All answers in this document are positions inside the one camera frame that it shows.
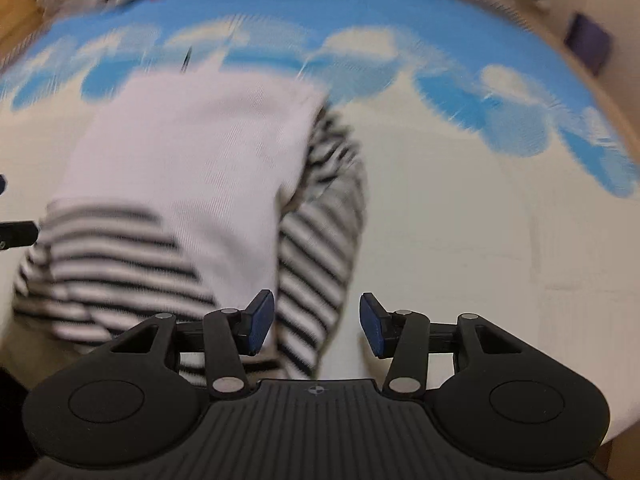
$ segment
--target logo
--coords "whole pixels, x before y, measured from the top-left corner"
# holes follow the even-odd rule
[[[326,388],[324,386],[319,386],[318,384],[316,384],[316,386],[312,386],[307,390],[311,395],[314,396],[318,396],[318,395],[322,395],[325,393]]]

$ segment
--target circular mount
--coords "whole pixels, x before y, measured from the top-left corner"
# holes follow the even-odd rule
[[[433,411],[467,454],[525,471],[587,460],[609,425],[600,391],[537,352],[480,356],[435,391]]]
[[[95,381],[80,386],[69,397],[69,409],[86,422],[108,424],[125,420],[142,407],[145,394],[125,381]]]
[[[195,389],[146,354],[84,357],[27,396],[22,420],[34,446],[70,465],[140,462],[178,442],[195,424]]]

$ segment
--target striped shirt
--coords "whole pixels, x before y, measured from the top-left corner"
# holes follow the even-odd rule
[[[358,144],[335,113],[322,111],[280,221],[276,320],[260,353],[243,357],[251,380],[314,377],[346,299],[365,186]],[[215,290],[153,212],[114,203],[52,206],[40,227],[20,263],[14,313],[79,352],[159,312],[187,322],[218,308]],[[203,384],[203,355],[182,354],[179,371]]]

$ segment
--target white wall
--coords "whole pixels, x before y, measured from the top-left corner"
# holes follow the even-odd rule
[[[600,84],[640,132],[640,0],[548,0],[547,25],[564,37],[574,12],[583,12],[614,37]]]

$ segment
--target purple object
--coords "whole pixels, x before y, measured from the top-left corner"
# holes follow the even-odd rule
[[[598,75],[611,51],[611,35],[584,14],[576,14],[564,44]]]

